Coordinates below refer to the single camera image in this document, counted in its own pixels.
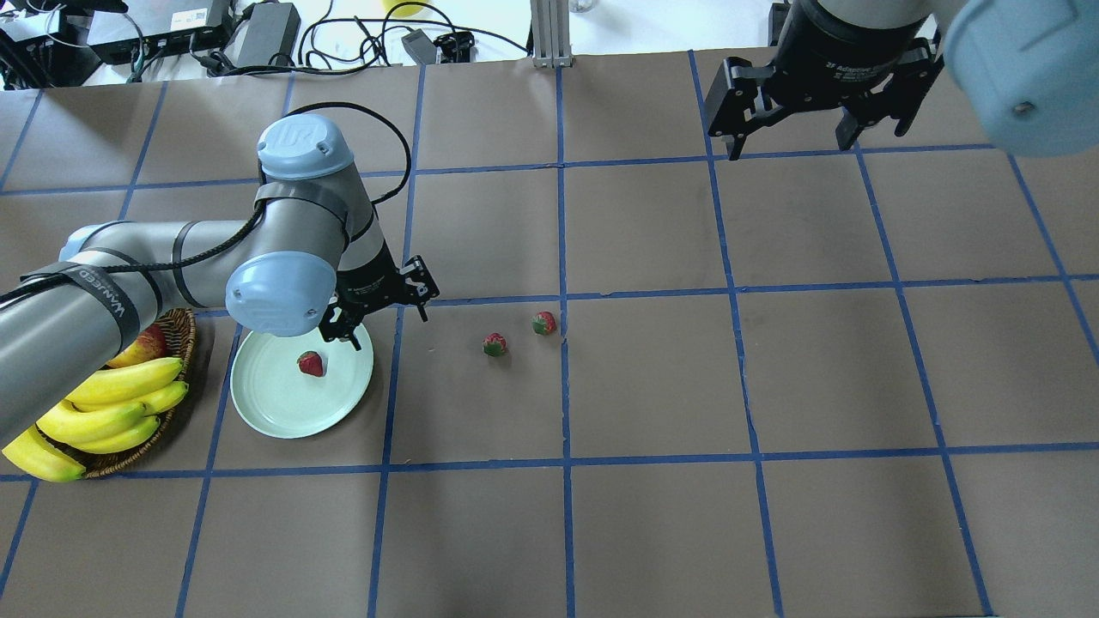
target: strawberry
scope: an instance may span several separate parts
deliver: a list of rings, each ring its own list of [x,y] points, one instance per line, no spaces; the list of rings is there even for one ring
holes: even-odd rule
[[[550,311],[540,311],[531,320],[531,325],[534,328],[534,332],[539,334],[553,334],[557,332],[557,320]]]
[[[321,362],[321,355],[310,350],[298,356],[298,371],[311,376],[324,377],[324,363]]]
[[[508,353],[508,340],[495,332],[485,338],[485,353],[489,356],[503,356]]]

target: apple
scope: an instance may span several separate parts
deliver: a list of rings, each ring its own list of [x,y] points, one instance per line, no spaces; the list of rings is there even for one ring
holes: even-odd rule
[[[107,362],[108,367],[129,367],[145,361],[159,358],[168,353],[168,342],[164,340],[160,327],[153,324],[142,331],[125,350]]]

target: banana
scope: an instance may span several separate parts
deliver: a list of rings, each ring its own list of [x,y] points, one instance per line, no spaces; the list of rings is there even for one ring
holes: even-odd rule
[[[93,442],[121,433],[145,416],[141,401],[113,404],[95,412],[81,412],[62,401],[38,419],[38,429],[58,442]]]
[[[81,405],[102,405],[126,401],[152,393],[179,375],[184,360],[164,356],[118,369],[100,369],[91,374],[84,384],[69,393],[68,399],[79,408]]]
[[[85,467],[46,442],[33,426],[3,448],[3,455],[23,472],[43,481],[67,483],[84,476]]]
[[[135,397],[134,399],[127,399],[121,404],[144,404],[147,408],[145,410],[145,416],[148,417],[175,408],[176,405],[182,401],[184,397],[187,396],[187,389],[188,386],[186,382],[175,380],[168,383],[168,386],[165,386],[164,388],[146,393],[145,395]],[[85,412],[96,412],[118,405],[120,404],[84,404],[80,406],[80,409]]]
[[[148,440],[159,424],[159,418],[145,417],[138,421],[137,424],[131,427],[122,433],[116,433],[110,438],[95,440],[92,442],[69,442],[69,445],[75,449],[79,449],[85,453],[93,453],[97,455],[120,453],[122,451],[133,449],[134,446],[137,446],[142,442]]]

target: fruit basket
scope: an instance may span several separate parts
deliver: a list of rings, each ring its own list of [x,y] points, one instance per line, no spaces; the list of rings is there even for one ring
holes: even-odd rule
[[[179,372],[177,380],[190,382],[191,357],[195,354],[196,324],[195,313],[190,309],[171,309],[160,316],[156,322],[164,333],[165,342],[168,344],[168,356],[179,356],[184,360],[184,368]],[[160,424],[148,440],[133,449],[110,453],[106,455],[95,455],[78,451],[68,444],[51,440],[53,445],[87,467],[85,478],[98,478],[119,472],[137,460],[146,456],[157,445],[163,445],[171,440],[179,428],[186,424],[184,418],[189,413],[191,406],[181,406],[165,410],[158,415]]]

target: plate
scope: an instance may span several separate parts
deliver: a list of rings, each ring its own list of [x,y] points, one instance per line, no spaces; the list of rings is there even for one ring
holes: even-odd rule
[[[374,344],[355,329],[362,351],[344,341],[325,343],[318,329],[300,336],[251,332],[230,376],[230,394],[244,422],[273,438],[303,438],[340,422],[358,404],[374,372]],[[324,376],[298,371],[298,356],[321,355]]]

